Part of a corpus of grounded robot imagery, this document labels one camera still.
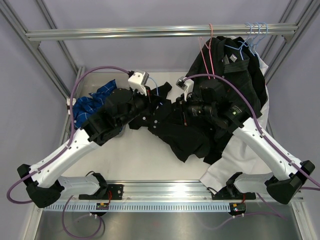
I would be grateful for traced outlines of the black shirt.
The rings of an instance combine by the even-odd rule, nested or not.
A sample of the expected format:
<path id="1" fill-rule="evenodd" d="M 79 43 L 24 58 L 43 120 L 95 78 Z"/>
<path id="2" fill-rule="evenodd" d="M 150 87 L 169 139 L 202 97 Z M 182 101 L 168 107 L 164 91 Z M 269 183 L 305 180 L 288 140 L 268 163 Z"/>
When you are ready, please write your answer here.
<path id="1" fill-rule="evenodd" d="M 182 162 L 191 156 L 203 158 L 209 165 L 222 158 L 223 148 L 215 141 L 217 128 L 200 117 L 183 116 L 177 102 L 167 99 L 172 86 L 165 82 L 151 93 L 158 93 L 153 113 L 144 111 L 128 125 L 132 130 L 146 127 L 149 132 L 168 144 L 175 156 Z"/>

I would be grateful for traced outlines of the pink wire hanger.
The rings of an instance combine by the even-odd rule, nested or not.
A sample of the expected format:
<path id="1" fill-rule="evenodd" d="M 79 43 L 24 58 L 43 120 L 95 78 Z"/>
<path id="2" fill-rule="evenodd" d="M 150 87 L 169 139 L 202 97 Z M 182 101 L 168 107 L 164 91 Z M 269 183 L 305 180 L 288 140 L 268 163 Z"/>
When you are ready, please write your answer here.
<path id="1" fill-rule="evenodd" d="M 209 71 L 209 67 L 207 65 L 207 61 L 206 61 L 206 58 L 205 58 L 205 55 L 204 55 L 203 47 L 201 46 L 201 41 L 203 40 L 202 37 L 198 38 L 198 43 L 199 43 L 200 54 L 201 54 L 201 57 L 202 57 L 202 60 L 203 60 L 205 71 L 206 71 L 206 73 L 208 75 L 209 74 L 214 75 L 215 74 L 215 69 L 214 69 L 214 64 L 213 64 L 213 59 L 212 59 L 212 52 L 211 52 L 212 40 L 213 40 L 213 36 L 214 36 L 214 29 L 213 29 L 213 25 L 211 23 L 209 23 L 208 25 L 210 27 L 210 39 L 208 40 L 208 42 L 204 42 L 203 46 L 207 48 L 208 57 L 209 57 L 209 63 L 210 63 L 210 67 L 211 67 L 211 72 Z"/>

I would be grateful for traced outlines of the blue plaid shirt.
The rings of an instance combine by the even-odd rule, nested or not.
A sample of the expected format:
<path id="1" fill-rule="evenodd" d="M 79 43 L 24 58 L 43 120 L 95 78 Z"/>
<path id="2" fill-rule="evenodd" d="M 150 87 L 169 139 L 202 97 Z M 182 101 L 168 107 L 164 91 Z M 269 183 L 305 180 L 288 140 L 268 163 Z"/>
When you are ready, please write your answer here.
<path id="1" fill-rule="evenodd" d="M 90 116 L 95 114 L 115 89 L 117 89 L 116 81 L 111 80 L 96 92 L 89 93 L 89 97 L 78 98 L 72 107 L 74 128 L 79 129 Z"/>

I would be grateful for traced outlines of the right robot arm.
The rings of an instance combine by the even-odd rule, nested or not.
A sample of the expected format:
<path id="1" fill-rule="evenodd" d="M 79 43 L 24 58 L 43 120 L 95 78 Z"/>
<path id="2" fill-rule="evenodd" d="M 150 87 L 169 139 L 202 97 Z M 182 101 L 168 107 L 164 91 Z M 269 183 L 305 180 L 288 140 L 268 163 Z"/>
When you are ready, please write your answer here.
<path id="1" fill-rule="evenodd" d="M 255 115 L 249 116 L 252 107 L 243 96 L 226 99 L 218 106 L 200 100 L 189 101 L 184 96 L 176 101 L 184 117 L 205 119 L 218 110 L 220 118 L 232 130 L 221 158 L 200 178 L 200 182 L 215 193 L 226 189 L 233 199 L 244 193 L 269 194 L 286 205 L 315 169 L 311 161 L 294 157 L 271 138 Z"/>

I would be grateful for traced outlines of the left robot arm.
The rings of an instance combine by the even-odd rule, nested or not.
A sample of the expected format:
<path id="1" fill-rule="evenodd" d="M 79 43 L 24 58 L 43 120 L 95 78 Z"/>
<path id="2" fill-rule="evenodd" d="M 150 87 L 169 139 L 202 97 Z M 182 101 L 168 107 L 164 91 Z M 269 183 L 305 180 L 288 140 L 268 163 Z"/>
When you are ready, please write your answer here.
<path id="1" fill-rule="evenodd" d="M 144 111 L 151 111 L 158 99 L 155 90 L 146 94 L 117 88 L 102 107 L 77 129 L 65 144 L 34 165 L 22 164 L 17 171 L 31 201 L 45 208 L 60 198 L 79 196 L 82 200 L 101 200 L 108 192 L 108 183 L 100 173 L 82 177 L 62 174 L 88 153 L 119 135 L 122 127 Z"/>

